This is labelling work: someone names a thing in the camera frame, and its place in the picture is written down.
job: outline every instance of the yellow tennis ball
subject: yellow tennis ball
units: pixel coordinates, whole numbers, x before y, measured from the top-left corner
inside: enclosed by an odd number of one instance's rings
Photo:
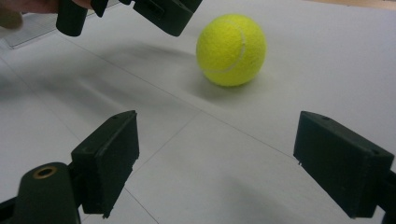
[[[227,14],[210,22],[196,46],[197,61],[205,76],[220,86],[239,86],[262,68],[266,42],[261,27],[251,18]]]

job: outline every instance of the table surface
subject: table surface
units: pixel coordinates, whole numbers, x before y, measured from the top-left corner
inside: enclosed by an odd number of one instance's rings
[[[375,7],[375,8],[396,10],[396,3],[394,0],[306,0],[306,1],[340,4],[344,6]]]
[[[195,44],[245,14],[268,43],[242,87],[208,82]],[[300,112],[328,116],[396,154],[396,12],[299,0],[201,4],[180,37],[132,7],[0,48],[0,200],[23,174],[71,161],[112,115],[136,110],[141,156],[111,216],[83,223],[380,223],[349,219],[292,157]]]

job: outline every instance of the black mount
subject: black mount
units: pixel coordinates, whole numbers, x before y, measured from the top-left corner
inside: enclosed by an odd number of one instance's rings
[[[303,111],[294,157],[349,217],[372,217],[379,205],[383,223],[396,223],[394,156],[336,121]]]
[[[120,0],[130,5],[132,0]],[[134,0],[134,10],[169,35],[179,36],[202,0]],[[96,15],[103,17],[108,0],[91,0]],[[65,35],[79,36],[88,9],[72,0],[61,0],[56,27]]]
[[[113,116],[73,150],[68,166],[52,162],[26,173],[18,196],[0,203],[0,224],[77,224],[80,205],[108,217],[138,157],[136,113]]]

